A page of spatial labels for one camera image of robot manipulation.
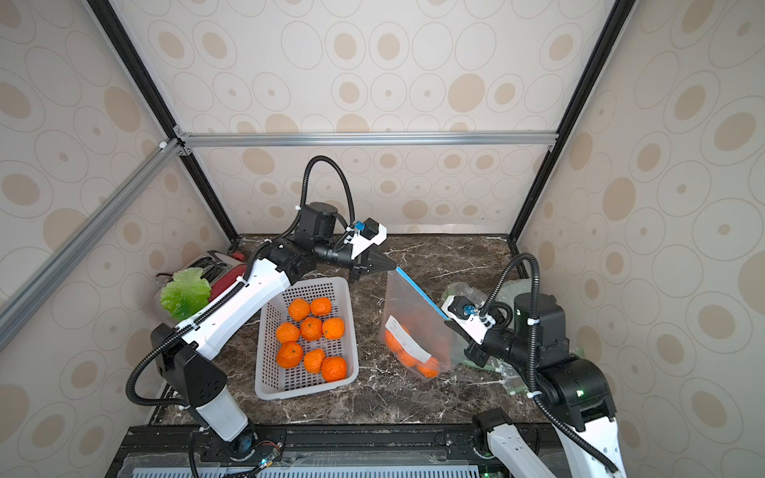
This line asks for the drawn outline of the green zip-top bag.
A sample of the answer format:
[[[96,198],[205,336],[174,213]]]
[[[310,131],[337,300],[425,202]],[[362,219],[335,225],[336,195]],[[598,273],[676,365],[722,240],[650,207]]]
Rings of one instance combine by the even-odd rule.
[[[498,312],[490,312],[490,315],[495,319],[496,329],[513,329],[514,322],[508,317],[507,312],[503,312],[500,303],[506,304],[510,307],[514,318],[518,317],[517,308],[515,306],[515,300],[517,297],[524,293],[531,292],[531,280],[530,279],[511,279],[506,281],[500,288],[500,291],[495,298],[493,306],[498,309]],[[488,295],[481,290],[472,287],[466,282],[455,282],[448,285],[446,290],[441,295],[441,301],[438,304],[440,312],[447,312],[446,302],[449,297],[462,296],[468,301],[472,302],[477,308],[483,305],[488,299]]]

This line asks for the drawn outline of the orange taken out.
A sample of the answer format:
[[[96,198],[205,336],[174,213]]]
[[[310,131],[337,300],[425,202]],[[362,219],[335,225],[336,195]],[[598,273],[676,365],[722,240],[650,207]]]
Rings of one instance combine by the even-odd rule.
[[[329,298],[321,297],[310,303],[311,315],[317,318],[330,316],[333,304]]]
[[[303,366],[309,374],[320,374],[326,354],[322,349],[308,352],[303,358]]]
[[[325,382],[338,382],[346,380],[348,376],[348,365],[342,357],[325,358],[321,366],[322,378]]]
[[[322,326],[323,321],[314,318],[314,317],[308,317],[304,321],[301,322],[300,326],[300,332],[301,337],[307,341],[307,342],[314,342],[320,340],[323,336],[322,332]]]
[[[303,348],[298,343],[286,342],[281,345],[277,353],[276,364],[284,370],[291,370],[291,368],[297,368],[301,364],[303,357]]]
[[[295,299],[288,307],[290,318],[301,323],[311,315],[311,306],[304,299]]]
[[[345,321],[341,318],[330,318],[323,322],[323,337],[327,340],[340,340],[346,333]]]

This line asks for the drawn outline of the clear zip-top bag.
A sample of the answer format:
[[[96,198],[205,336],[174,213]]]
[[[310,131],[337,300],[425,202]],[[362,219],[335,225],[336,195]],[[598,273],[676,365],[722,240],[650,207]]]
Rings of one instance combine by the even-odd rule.
[[[388,271],[379,342],[419,380],[429,382],[464,361],[465,340],[422,288],[400,268]]]

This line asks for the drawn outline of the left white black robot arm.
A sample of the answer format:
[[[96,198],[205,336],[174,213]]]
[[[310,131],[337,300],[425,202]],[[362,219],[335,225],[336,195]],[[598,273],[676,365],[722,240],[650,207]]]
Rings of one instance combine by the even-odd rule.
[[[213,364],[223,346],[269,301],[320,263],[348,269],[352,280],[396,269],[380,251],[386,241],[384,225],[372,218],[358,221],[352,204],[349,217],[342,219],[334,206],[307,200],[311,172],[319,163],[341,169],[324,155],[310,159],[296,218],[249,258],[243,275],[177,326],[161,324],[153,330],[153,348],[127,379],[126,397],[132,404],[180,406],[223,442],[252,442],[250,421],[229,392],[226,374]]]

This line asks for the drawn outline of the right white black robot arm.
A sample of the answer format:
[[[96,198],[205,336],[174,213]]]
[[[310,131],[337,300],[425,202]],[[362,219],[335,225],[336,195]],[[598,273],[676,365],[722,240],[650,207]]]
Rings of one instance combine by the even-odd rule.
[[[531,285],[513,305],[498,295],[509,273],[528,264]],[[530,253],[511,259],[481,305],[464,296],[447,299],[446,324],[467,344],[464,354],[476,366],[495,358],[521,376],[526,396],[555,428],[574,477],[623,477],[617,408],[601,369],[569,350],[566,314],[542,293],[540,265]]]

